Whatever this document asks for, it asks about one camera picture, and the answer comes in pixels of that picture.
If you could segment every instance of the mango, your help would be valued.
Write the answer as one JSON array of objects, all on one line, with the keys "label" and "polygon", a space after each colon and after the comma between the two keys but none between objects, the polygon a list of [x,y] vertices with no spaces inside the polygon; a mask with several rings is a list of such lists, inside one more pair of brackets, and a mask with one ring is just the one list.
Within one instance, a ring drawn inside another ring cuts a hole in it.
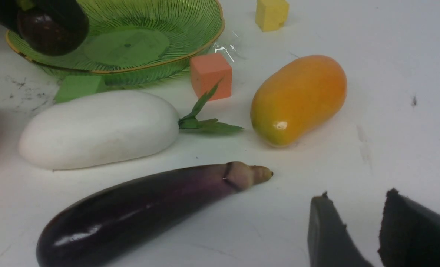
[{"label": "mango", "polygon": [[295,59],[262,83],[251,103],[254,131],[273,147],[288,147],[332,118],[345,103],[347,76],[329,56]]}]

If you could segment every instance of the table surface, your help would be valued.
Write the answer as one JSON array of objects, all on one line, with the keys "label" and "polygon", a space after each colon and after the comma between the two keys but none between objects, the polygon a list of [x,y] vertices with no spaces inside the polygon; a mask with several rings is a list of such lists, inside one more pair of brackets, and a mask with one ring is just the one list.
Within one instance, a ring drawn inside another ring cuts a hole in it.
[{"label": "table surface", "polygon": [[[274,179],[215,203],[115,265],[308,267],[310,199],[328,191],[359,250],[379,267],[389,189],[440,213],[440,1],[291,0],[284,28],[267,33],[255,25],[255,1],[221,3],[227,27],[218,42],[236,49],[233,96],[208,103],[200,118],[244,125],[245,133],[181,135],[155,156],[73,171],[37,169],[17,154],[23,127],[52,105],[59,85],[13,53],[0,27],[0,266],[36,266],[42,228],[84,196],[147,174],[234,160],[268,166]],[[252,96],[272,73],[310,54],[343,66],[345,105],[293,147],[266,147],[250,126]],[[188,76],[146,91],[181,115],[196,101]]]}]

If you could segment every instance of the artificial vegetable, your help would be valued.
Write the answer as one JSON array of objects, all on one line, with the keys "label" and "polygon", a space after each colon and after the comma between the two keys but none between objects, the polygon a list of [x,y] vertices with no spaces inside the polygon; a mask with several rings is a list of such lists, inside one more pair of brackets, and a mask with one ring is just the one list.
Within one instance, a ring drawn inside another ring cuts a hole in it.
[{"label": "artificial vegetable", "polygon": [[261,84],[250,119],[272,147],[288,147],[337,114],[347,98],[347,75],[329,56],[294,59]]},{"label": "artificial vegetable", "polygon": [[[61,24],[61,19],[50,16],[32,0],[17,0],[17,5],[20,7],[17,13],[17,29],[30,47],[39,53],[47,56],[68,54],[77,49],[88,36],[89,19],[76,1],[68,1],[67,10],[64,10],[68,13],[68,7],[71,8],[71,17],[66,18],[65,15],[64,22],[74,20],[74,17],[80,21],[74,29],[65,27]],[[53,12],[63,17],[63,12]]]},{"label": "artificial vegetable", "polygon": [[40,267],[98,267],[229,195],[271,179],[242,162],[174,169],[118,184],[61,211],[37,242]]},{"label": "artificial vegetable", "polygon": [[78,169],[156,154],[179,130],[230,135],[243,128],[196,115],[215,93],[205,93],[180,118],[164,99],[135,90],[110,91],[55,104],[25,127],[19,154],[43,169]]}]

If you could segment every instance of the foam block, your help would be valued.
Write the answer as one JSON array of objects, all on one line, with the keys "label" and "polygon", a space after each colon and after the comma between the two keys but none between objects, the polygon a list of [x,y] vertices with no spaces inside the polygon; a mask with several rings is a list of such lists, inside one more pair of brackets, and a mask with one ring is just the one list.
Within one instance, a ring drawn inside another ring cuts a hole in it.
[{"label": "foam block", "polygon": [[192,87],[198,98],[211,90],[222,78],[215,94],[208,101],[231,96],[233,69],[222,54],[195,56],[191,58],[190,66]]},{"label": "foam block", "polygon": [[55,95],[55,103],[102,93],[106,87],[102,76],[67,76]]},{"label": "foam block", "polygon": [[257,0],[256,24],[263,32],[278,30],[284,26],[288,13],[286,0]]}]

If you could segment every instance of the yellow cube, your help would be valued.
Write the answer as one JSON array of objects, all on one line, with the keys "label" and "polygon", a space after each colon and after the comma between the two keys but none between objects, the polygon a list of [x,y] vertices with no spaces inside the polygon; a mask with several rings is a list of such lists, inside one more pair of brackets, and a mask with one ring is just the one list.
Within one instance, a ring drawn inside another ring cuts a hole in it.
[{"label": "yellow cube", "polygon": [[288,13],[286,0],[257,0],[256,24],[263,32],[278,30],[284,26]]}]

